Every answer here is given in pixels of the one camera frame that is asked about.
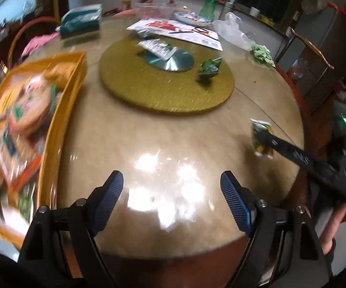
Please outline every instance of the round table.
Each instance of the round table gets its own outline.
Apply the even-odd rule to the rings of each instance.
[[[126,104],[103,85],[98,62],[110,45],[131,33],[125,28],[132,23],[105,20],[99,34],[55,39],[30,57],[86,51],[88,73],[59,168],[58,207],[88,197],[119,170],[124,190],[96,237],[103,253],[156,259],[220,248],[243,236],[220,190],[223,171],[231,170],[242,186],[273,205],[291,189],[298,167],[279,154],[273,160],[254,155],[250,118],[270,122],[276,136],[303,148],[297,103],[274,68],[257,64],[248,52],[222,40],[220,55],[235,79],[223,105],[182,116]]]

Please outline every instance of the bolt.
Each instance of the bolt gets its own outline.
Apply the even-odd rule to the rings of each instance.
[[[41,207],[38,209],[38,212],[39,212],[39,213],[45,213],[47,210],[48,210],[48,207],[47,207],[47,206],[41,206]]]
[[[264,199],[259,199],[257,203],[258,203],[258,207],[261,207],[261,208],[265,208],[268,205],[268,203]]]
[[[78,207],[85,206],[85,204],[86,204],[86,199],[85,199],[85,198],[80,198],[80,199],[78,199],[78,200],[76,201],[76,205],[77,205]]]
[[[305,212],[305,209],[304,209],[304,207],[302,207],[302,206],[297,206],[297,207],[295,208],[295,210],[296,210],[299,214],[302,214],[302,213]]]

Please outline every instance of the paper cup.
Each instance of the paper cup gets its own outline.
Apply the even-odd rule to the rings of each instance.
[[[257,17],[258,14],[260,14],[260,10],[259,9],[256,9],[255,7],[251,7],[250,8],[250,15],[254,16],[254,17]]]

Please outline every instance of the scissors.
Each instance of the scissors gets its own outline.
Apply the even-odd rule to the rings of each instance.
[[[204,36],[207,36],[213,40],[216,40],[216,41],[219,41],[218,38],[214,38],[214,37],[211,37],[210,36],[210,31],[209,30],[206,30],[206,29],[203,29],[203,28],[194,28],[192,30],[179,30],[179,31],[172,31],[172,32],[169,32],[170,34],[174,34],[174,33],[190,33],[190,32],[198,32]]]

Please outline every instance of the green bottle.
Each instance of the green bottle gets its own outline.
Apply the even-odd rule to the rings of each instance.
[[[205,5],[201,9],[201,12],[199,12],[199,15],[213,21],[216,3],[217,0],[206,0]]]

